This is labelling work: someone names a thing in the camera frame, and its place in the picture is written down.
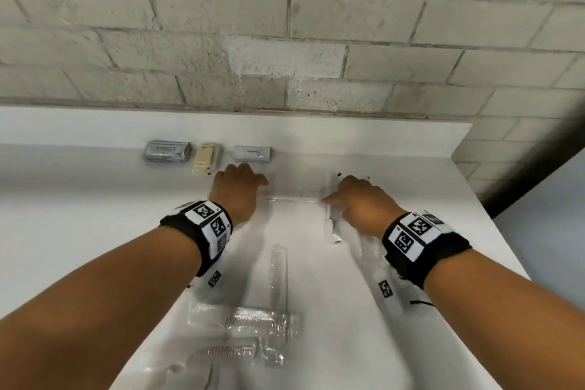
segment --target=skin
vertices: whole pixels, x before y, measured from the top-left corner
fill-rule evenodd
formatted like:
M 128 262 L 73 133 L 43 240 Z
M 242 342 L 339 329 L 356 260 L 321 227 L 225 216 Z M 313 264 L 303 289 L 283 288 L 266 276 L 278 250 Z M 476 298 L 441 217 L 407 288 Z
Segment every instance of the skin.
M 209 198 L 236 227 L 260 185 L 266 178 L 247 164 L 230 165 Z M 351 176 L 324 202 L 378 238 L 406 213 Z M 159 227 L 65 276 L 0 320 L 3 388 L 108 389 L 200 266 L 192 240 Z M 474 250 L 439 261 L 424 289 L 504 389 L 585 388 L 585 314 L 568 302 Z

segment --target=person's left hand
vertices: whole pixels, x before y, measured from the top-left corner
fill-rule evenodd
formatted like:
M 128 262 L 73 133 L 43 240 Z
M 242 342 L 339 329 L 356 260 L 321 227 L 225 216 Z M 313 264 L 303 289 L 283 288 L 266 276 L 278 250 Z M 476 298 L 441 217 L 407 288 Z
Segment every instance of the person's left hand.
M 226 209 L 233 226 L 246 222 L 256 211 L 256 192 L 260 185 L 268 185 L 262 174 L 254 174 L 248 164 L 228 165 L 218 171 L 211 187 L 209 200 Z

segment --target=wristband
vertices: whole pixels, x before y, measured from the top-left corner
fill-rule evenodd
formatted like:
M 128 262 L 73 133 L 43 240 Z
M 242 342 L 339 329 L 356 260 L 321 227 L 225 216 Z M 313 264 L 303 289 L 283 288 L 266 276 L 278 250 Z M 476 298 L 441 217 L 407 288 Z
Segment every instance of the wristband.
M 219 259 L 232 235 L 232 220 L 228 212 L 210 200 L 187 202 L 163 217 L 160 224 L 181 231 L 199 247 L 201 277 Z
M 472 247 L 467 239 L 426 210 L 400 216 L 384 233 L 382 244 L 386 260 L 400 276 L 420 288 L 437 262 Z

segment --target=cinder block wall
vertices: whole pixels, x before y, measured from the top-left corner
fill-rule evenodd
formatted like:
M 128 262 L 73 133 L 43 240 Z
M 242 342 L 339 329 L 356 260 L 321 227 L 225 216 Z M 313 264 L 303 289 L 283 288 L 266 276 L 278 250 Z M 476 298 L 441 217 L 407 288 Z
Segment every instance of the cinder block wall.
M 486 199 L 585 115 L 584 3 L 0 0 L 0 100 L 471 120 Z

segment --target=forearm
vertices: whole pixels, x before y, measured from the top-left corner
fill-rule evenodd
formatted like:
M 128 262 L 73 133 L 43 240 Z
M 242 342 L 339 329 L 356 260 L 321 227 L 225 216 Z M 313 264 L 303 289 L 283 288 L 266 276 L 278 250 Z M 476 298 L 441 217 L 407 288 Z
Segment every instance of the forearm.
M 585 314 L 467 250 L 439 263 L 425 291 L 506 390 L 585 388 Z
M 65 276 L 0 321 L 4 384 L 108 388 L 200 265 L 192 240 L 159 227 Z

